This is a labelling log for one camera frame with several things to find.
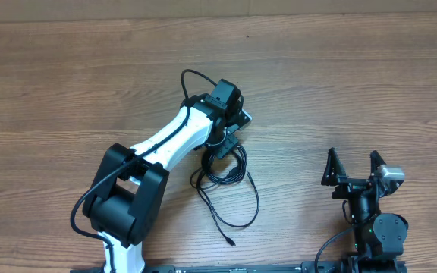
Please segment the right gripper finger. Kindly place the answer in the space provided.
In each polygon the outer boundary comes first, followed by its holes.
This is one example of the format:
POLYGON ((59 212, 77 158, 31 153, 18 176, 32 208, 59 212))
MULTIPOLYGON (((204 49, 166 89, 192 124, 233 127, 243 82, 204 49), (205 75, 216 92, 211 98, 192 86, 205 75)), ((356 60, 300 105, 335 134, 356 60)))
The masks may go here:
POLYGON ((327 162, 322 176, 321 185, 337 186, 347 178, 347 173, 334 147, 328 151, 327 162))
POLYGON ((375 174, 377 171, 379 171, 383 165, 385 165, 385 161, 381 157, 381 155, 378 153, 377 150, 373 150, 370 154, 370 173, 375 174))

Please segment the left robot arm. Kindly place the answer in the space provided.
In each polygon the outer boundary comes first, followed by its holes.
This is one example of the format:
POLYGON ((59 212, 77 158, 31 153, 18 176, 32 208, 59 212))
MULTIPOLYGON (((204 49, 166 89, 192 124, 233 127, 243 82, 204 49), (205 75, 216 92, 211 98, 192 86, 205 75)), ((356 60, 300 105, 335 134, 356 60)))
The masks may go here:
POLYGON ((211 93, 186 96, 178 115, 148 140, 130 148, 116 143, 105 152, 91 187, 76 203, 105 250, 99 272, 142 272, 142 242, 160 210, 170 171, 193 149, 205 147, 200 176, 217 158, 232 154, 237 167, 218 184, 246 174, 247 156, 234 132, 252 121, 241 91, 227 80, 211 93))

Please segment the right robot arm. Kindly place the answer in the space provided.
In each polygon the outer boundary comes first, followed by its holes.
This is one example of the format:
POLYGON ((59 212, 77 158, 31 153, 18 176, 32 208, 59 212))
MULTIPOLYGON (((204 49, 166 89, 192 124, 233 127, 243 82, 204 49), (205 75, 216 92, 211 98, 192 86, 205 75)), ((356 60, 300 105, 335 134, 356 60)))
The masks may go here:
POLYGON ((370 174, 367 178, 347 175, 335 148, 328 151, 321 185, 334 188, 333 199, 342 201, 344 219, 350 227, 330 239, 319 249, 313 262, 315 272, 406 272, 398 257, 404 253, 408 221, 399 214, 383 213, 379 200, 393 194, 405 179, 403 170, 388 165, 381 155, 372 151, 370 174), (325 248, 352 233, 354 251, 341 256, 337 262, 321 263, 325 248))

